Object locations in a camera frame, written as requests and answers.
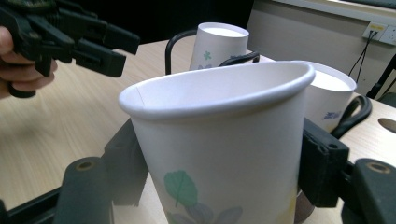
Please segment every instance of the wooden table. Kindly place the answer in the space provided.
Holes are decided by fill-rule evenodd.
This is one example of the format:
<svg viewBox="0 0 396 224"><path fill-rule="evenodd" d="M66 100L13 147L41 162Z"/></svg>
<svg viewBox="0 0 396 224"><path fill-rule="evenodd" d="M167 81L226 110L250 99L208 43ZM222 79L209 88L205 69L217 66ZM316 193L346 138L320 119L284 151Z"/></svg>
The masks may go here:
<svg viewBox="0 0 396 224"><path fill-rule="evenodd" d="M187 71L194 37L178 41L172 73ZM139 81L164 76L167 41L141 45L127 54L121 77L105 77L73 63L59 63L55 81L30 99L0 101L0 198L7 209L62 184L65 168L80 158L101 157L104 147L129 118L118 96ZM373 101L371 116L341 139L350 160L373 158L396 166L396 134L377 120L396 120L396 109ZM316 208L305 223L342 223L340 209ZM148 179L139 206L116 206L116 223L166 223L155 188Z"/></svg>

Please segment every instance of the white paper cup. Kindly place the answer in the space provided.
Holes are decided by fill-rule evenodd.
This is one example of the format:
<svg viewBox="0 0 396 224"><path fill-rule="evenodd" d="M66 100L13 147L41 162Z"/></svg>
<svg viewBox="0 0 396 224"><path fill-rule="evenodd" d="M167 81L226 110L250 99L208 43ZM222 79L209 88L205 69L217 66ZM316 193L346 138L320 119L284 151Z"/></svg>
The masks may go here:
<svg viewBox="0 0 396 224"><path fill-rule="evenodd" d="M340 122L356 90L356 82L343 72L320 63L311 64L316 70L314 81L306 90L305 117L330 133Z"/></svg>
<svg viewBox="0 0 396 224"><path fill-rule="evenodd" d="M247 54L249 32L220 22L198 25L190 70L218 67L224 61Z"/></svg>
<svg viewBox="0 0 396 224"><path fill-rule="evenodd" d="M305 63L248 63L120 94L169 223L293 223L314 75Z"/></svg>

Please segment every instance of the wall outlet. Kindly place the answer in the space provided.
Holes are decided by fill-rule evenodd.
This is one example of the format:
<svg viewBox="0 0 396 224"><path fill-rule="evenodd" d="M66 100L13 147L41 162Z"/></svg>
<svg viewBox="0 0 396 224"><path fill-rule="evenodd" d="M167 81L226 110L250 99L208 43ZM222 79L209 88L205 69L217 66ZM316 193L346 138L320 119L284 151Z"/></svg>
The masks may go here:
<svg viewBox="0 0 396 224"><path fill-rule="evenodd" d="M370 31L377 32L376 35L373 37L373 40L379 40L384 34L385 30L387 29L386 24L378 23L378 22L370 22L370 24L367 26L366 30L363 33L363 37L369 38L370 36Z"/></svg>
<svg viewBox="0 0 396 224"><path fill-rule="evenodd" d="M388 26L379 41L391 45L396 45L396 26Z"/></svg>

